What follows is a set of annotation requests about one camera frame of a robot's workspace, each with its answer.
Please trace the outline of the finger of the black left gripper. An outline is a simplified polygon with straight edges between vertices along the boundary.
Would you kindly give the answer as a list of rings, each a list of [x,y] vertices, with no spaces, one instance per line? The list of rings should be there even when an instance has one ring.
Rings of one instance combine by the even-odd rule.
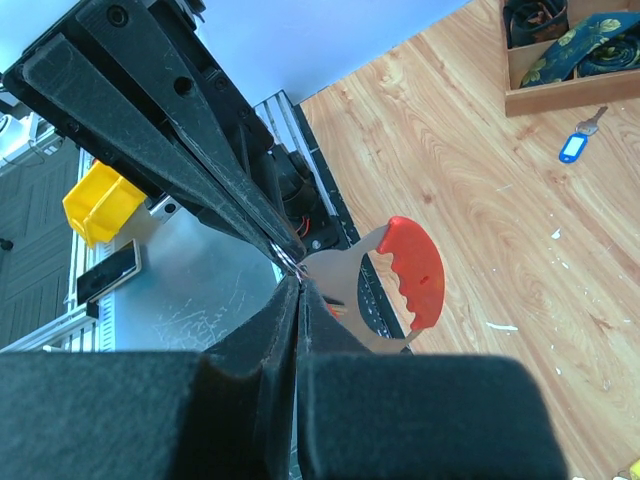
[[[26,103],[83,148],[136,187],[155,185],[202,223],[283,262],[289,225],[240,168],[197,89],[180,96],[176,79],[161,86],[170,103],[164,133],[62,34],[20,64]]]
[[[301,258],[269,161],[274,139],[168,1],[91,1],[78,21],[163,113],[180,161],[149,169],[192,203],[200,219],[263,251]]]

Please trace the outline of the dark tie orange flowers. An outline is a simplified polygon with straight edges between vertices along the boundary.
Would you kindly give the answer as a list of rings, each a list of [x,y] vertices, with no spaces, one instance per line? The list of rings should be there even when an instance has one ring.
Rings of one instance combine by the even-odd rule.
[[[555,40],[568,30],[566,0],[509,0],[502,14],[507,47],[518,48]]]

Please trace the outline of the blue tie yellow flowers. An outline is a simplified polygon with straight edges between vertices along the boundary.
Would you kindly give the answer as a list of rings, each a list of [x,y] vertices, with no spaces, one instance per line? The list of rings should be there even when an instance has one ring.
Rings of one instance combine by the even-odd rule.
[[[556,40],[524,74],[529,88],[639,68],[639,14],[597,13]]]

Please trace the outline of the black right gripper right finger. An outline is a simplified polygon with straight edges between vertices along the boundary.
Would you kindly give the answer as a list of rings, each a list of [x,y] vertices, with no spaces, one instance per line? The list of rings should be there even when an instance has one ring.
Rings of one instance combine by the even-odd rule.
[[[494,355],[374,354],[299,297],[298,461],[306,479],[564,479],[542,393]]]

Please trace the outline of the key with yellow tag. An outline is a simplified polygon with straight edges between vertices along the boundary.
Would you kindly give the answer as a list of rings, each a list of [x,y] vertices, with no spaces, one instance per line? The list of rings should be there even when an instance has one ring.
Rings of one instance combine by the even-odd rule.
[[[640,460],[632,463],[627,470],[619,472],[614,480],[640,480]]]

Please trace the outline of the key with blue tag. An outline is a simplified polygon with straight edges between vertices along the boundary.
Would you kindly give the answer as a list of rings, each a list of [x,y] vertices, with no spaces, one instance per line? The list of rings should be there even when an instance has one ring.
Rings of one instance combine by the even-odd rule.
[[[588,144],[589,138],[599,130],[598,121],[607,110],[607,106],[602,106],[594,116],[576,125],[575,131],[568,136],[559,152],[558,159],[561,163],[571,164],[579,159]]]

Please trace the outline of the wooden compartment tray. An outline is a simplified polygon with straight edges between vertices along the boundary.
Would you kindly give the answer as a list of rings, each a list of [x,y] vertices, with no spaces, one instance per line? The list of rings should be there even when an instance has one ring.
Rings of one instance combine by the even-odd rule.
[[[501,1],[508,117],[639,96],[637,1]]]

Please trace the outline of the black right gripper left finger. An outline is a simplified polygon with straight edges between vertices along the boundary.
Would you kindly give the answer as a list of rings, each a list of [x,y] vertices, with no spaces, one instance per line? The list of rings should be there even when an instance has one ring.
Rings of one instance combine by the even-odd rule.
[[[284,479],[299,283],[204,352],[5,353],[5,479]]]

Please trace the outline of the black smartphone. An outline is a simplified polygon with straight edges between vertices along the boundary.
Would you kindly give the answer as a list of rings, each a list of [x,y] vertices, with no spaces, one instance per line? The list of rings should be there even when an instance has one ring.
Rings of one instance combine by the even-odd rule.
[[[77,302],[99,300],[137,275],[141,267],[139,243],[132,239],[77,279]]]

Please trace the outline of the yellow plastic bin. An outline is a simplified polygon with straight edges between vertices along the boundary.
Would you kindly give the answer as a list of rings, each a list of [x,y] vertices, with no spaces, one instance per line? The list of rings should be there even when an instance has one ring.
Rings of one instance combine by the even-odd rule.
[[[95,160],[64,197],[63,207],[70,227],[93,248],[109,243],[145,199],[124,176]]]

